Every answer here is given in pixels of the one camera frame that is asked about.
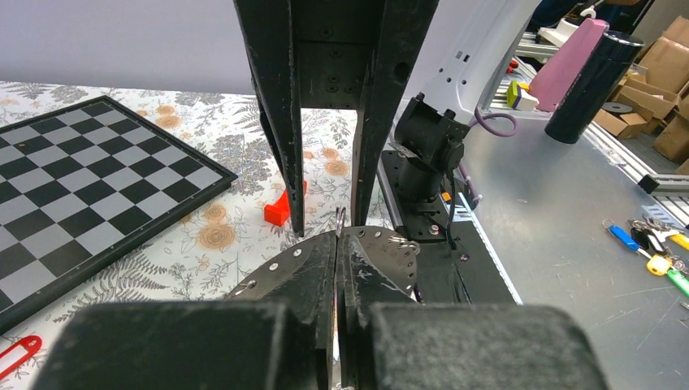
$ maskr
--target white wall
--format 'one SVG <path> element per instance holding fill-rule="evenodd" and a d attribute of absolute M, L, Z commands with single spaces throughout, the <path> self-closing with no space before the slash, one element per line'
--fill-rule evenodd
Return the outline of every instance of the white wall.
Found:
<path fill-rule="evenodd" d="M 0 0 L 0 80 L 253 93 L 232 0 Z"/>

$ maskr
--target chessboard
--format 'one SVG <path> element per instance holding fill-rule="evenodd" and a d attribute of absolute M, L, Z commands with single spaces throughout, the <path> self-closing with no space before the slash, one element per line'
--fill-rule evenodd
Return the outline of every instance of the chessboard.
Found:
<path fill-rule="evenodd" d="M 109 97 L 0 128 L 0 332 L 235 179 Z"/>

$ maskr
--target yellow key fob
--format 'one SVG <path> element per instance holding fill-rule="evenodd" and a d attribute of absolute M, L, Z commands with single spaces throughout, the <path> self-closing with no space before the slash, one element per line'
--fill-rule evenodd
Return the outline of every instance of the yellow key fob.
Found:
<path fill-rule="evenodd" d="M 646 269 L 657 276 L 667 274 L 667 271 L 672 267 L 672 262 L 662 256 L 654 255 L 651 260 L 646 263 Z"/>

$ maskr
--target black thermos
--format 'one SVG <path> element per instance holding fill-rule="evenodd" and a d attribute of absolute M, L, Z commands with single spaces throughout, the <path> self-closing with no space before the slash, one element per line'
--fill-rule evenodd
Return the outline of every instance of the black thermos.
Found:
<path fill-rule="evenodd" d="M 624 32 L 604 32 L 552 113 L 545 133 L 566 144 L 578 141 L 643 47 L 643 41 Z"/>

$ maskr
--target table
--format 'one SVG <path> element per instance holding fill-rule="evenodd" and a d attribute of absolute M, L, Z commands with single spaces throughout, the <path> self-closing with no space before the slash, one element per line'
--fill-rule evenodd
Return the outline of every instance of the table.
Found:
<path fill-rule="evenodd" d="M 43 347 L 0 381 L 0 390 L 29 388 L 62 328 L 86 306 L 217 299 L 299 241 L 288 224 L 275 227 L 263 220 L 263 206 L 277 201 L 284 184 L 259 127 L 253 96 L 0 82 L 0 126 L 103 94 L 209 155 L 240 179 L 222 196 L 2 335 L 0 350 L 30 334 L 39 335 Z M 306 236 L 332 230 L 336 207 L 349 207 L 356 120 L 351 110 L 302 111 Z M 377 186 L 368 223 L 390 226 Z"/>

